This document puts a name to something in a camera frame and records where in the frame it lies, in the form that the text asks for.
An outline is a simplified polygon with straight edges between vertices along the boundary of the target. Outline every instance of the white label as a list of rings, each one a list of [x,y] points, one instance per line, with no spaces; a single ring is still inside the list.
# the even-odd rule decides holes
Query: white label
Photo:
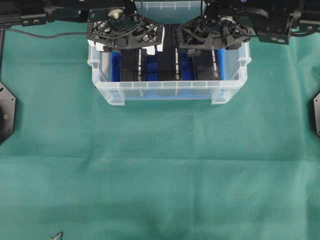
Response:
[[[179,53],[178,53],[178,48],[175,48],[175,78],[177,80],[180,79],[180,76],[179,76]]]
[[[138,54],[138,81],[141,82],[141,49],[139,49],[139,54]]]
[[[217,78],[219,76],[219,74],[218,74],[218,67],[217,67],[217,62],[216,62],[216,53],[214,50],[212,50],[212,60],[213,60],[214,76]]]

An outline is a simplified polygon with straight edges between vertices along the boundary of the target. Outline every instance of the green tablecloth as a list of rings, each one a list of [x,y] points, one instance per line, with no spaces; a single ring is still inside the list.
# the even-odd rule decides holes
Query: green tablecloth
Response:
[[[226,105],[114,107],[93,87],[84,37],[7,33],[1,80],[17,106],[0,146],[1,239],[318,239],[319,42],[252,40],[248,82]]]

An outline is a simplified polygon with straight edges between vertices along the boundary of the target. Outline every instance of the plastic storage bin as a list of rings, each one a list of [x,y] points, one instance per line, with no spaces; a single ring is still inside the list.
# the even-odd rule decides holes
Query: plastic storage bin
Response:
[[[199,16],[199,1],[144,2],[145,16],[163,24],[183,24]],[[249,43],[238,50],[223,50],[223,80],[111,82],[112,54],[89,45],[88,64],[94,86],[111,105],[124,106],[126,100],[211,100],[227,103],[246,83],[251,62]]]

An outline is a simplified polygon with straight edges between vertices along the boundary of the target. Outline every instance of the black mechanical part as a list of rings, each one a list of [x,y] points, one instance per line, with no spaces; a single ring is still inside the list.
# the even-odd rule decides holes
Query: black mechanical part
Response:
[[[177,30],[178,44],[183,49],[232,50],[252,37],[258,37],[261,42],[288,45],[290,37],[320,33],[319,0],[205,2],[205,12]]]
[[[144,82],[146,49],[128,49],[121,51],[121,82]]]
[[[320,137],[320,93],[313,100],[314,102],[314,113],[315,113],[315,124],[316,133]]]
[[[115,38],[128,33],[141,21],[136,4],[131,0],[124,0],[123,9],[112,9],[106,15],[104,21],[90,22],[87,32]],[[138,29],[126,36],[108,39],[88,34],[87,39],[105,45],[106,52],[114,49],[139,49],[161,44],[163,30],[163,24],[144,17]]]
[[[0,31],[0,68],[2,64],[2,52],[4,32]],[[14,133],[16,98],[0,82],[0,145]]]
[[[163,40],[163,51],[157,52],[158,79],[163,81],[172,80],[172,62],[173,51],[171,48],[171,26],[164,25],[165,35]]]
[[[181,81],[182,78],[182,52],[183,49],[178,47],[177,43],[177,29],[179,24],[171,24],[170,26],[170,51],[171,51],[171,78],[172,81]]]
[[[220,81],[221,73],[217,50],[202,51],[190,57],[194,81]]]
[[[197,17],[177,29],[178,45],[183,49],[237,49],[241,47],[242,42],[249,41],[251,37],[248,36],[248,30],[240,28],[239,34],[233,35],[232,33],[238,30],[236,30],[237,26],[234,23],[231,23],[232,26],[228,28],[230,23],[229,20],[224,20],[220,25],[216,25],[215,32],[208,32],[201,17]],[[224,37],[221,37],[219,29],[222,29]]]
[[[0,27],[104,21],[106,11],[124,7],[124,0],[0,0]]]

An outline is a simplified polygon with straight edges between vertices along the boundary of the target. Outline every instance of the black cable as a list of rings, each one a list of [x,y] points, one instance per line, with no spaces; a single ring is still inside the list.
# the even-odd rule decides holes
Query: black cable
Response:
[[[18,30],[18,29],[3,28],[3,27],[0,27],[0,31],[14,32],[14,33],[23,34],[23,35],[26,35],[26,36],[29,36],[29,37],[33,37],[33,38],[37,38],[37,39],[56,39],[56,38],[59,38],[59,37],[72,36],[72,35],[91,35],[91,36],[96,36],[96,37],[105,38],[105,39],[119,39],[119,38],[123,38],[125,36],[128,36],[129,34],[132,34],[143,23],[144,18],[145,18],[143,0],[140,0],[140,3],[141,3],[141,20],[140,20],[139,24],[136,27],[134,27],[132,30],[130,30],[130,31],[128,31],[128,32],[126,32],[126,33],[124,33],[122,35],[119,35],[119,36],[105,36],[105,35],[101,35],[101,34],[97,34],[97,33],[90,33],[90,32],[64,32],[64,33],[58,33],[58,34],[55,34],[55,35],[52,35],[52,36],[43,36],[43,35],[33,34],[33,33],[30,33],[30,32],[26,32],[26,31],[21,31],[21,30]]]
[[[237,38],[240,38],[240,37],[257,38],[258,37],[257,35],[241,35],[241,34],[229,34],[228,36],[237,37]],[[221,36],[216,36],[216,37],[213,37],[212,39],[220,39],[220,38]]]
[[[304,31],[292,31],[291,36],[295,38],[303,38],[315,34],[315,31],[304,32]]]

